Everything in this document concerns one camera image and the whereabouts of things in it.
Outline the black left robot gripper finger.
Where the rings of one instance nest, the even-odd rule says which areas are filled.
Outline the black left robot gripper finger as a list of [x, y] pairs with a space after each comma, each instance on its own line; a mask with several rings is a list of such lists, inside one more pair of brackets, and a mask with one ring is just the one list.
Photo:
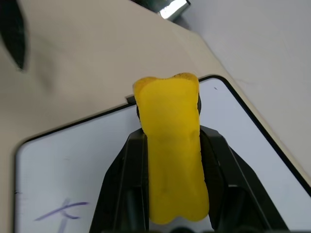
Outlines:
[[23, 70], [26, 55], [26, 30], [17, 0], [0, 0], [0, 36], [16, 66]]

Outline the yellow sponge eraser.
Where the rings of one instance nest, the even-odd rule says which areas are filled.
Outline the yellow sponge eraser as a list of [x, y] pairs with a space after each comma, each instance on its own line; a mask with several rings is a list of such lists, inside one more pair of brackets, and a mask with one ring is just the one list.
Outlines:
[[147, 137], [149, 218], [200, 221], [209, 212], [200, 146], [199, 81], [191, 73], [145, 77], [133, 85]]

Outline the silver metal table leg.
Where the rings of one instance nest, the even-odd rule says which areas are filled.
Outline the silver metal table leg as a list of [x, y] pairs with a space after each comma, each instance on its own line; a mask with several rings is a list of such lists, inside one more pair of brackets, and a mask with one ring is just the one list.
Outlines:
[[190, 6], [189, 0], [131, 0], [134, 3], [156, 13], [163, 19], [174, 21]]

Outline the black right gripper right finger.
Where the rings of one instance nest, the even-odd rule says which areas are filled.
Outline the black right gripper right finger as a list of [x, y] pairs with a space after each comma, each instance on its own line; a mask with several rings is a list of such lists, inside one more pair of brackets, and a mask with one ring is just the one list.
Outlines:
[[264, 233], [288, 227], [254, 170], [216, 130], [200, 127], [211, 227], [221, 233]]

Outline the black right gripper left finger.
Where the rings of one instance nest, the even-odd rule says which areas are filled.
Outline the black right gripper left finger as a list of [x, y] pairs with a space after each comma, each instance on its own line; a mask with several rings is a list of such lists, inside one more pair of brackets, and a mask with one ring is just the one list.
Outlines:
[[136, 105], [108, 111], [100, 155], [106, 169], [89, 233], [149, 230], [147, 137]]

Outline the black-framed whiteboard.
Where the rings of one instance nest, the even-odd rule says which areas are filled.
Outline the black-framed whiteboard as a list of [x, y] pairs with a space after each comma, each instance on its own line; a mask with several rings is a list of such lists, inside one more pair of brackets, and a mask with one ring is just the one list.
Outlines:
[[[311, 231], [311, 185], [225, 78], [200, 80], [202, 125], [254, 170], [290, 230]], [[23, 142], [10, 233], [88, 233], [104, 175], [140, 124], [126, 104]]]

